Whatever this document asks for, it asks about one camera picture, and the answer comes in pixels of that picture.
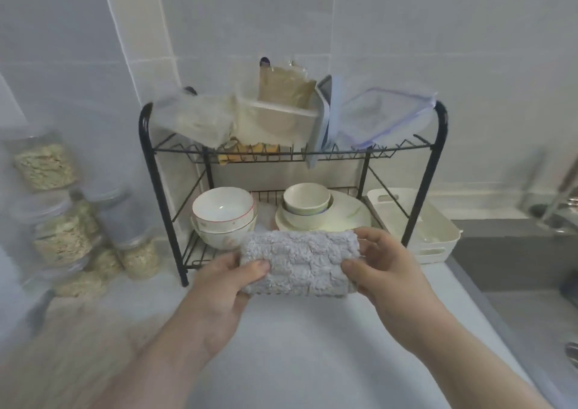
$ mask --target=gray towel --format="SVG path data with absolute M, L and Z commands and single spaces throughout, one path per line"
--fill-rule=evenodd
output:
M 251 295 L 346 296 L 357 289 L 340 265 L 358 257 L 359 242 L 353 231 L 250 233 L 241 244 L 241 264 L 269 260 L 271 270 L 243 291 Z

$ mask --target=sink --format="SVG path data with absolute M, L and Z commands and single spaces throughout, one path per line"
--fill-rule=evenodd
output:
M 481 292 L 487 307 L 480 309 L 550 403 L 575 407 L 578 309 L 558 287 L 578 269 L 578 235 L 531 219 L 454 222 L 463 234 L 452 257 L 467 280 L 454 270 L 457 278 Z

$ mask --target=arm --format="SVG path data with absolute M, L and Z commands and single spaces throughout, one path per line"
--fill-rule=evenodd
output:
M 344 261 L 343 271 L 358 283 L 395 340 L 429 369 L 453 409 L 551 408 L 462 327 L 407 249 L 382 230 L 356 233 L 365 261 Z
M 201 269 L 161 332 L 92 409 L 184 407 L 201 369 L 235 334 L 249 301 L 239 291 L 269 271 L 266 261 L 237 266 L 238 255 L 229 253 Z

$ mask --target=folded cloth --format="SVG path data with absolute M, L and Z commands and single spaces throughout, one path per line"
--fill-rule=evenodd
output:
M 243 291 L 250 295 L 346 296 L 357 288 L 340 265 L 343 260 L 358 257 L 359 242 L 353 231 L 249 233 L 241 244 L 241 265 L 269 260 L 271 270 Z

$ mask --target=sink drain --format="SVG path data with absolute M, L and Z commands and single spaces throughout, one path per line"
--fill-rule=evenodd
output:
M 568 360 L 572 362 L 574 368 L 578 370 L 578 344 L 568 342 L 564 347 L 564 352 L 566 353 Z

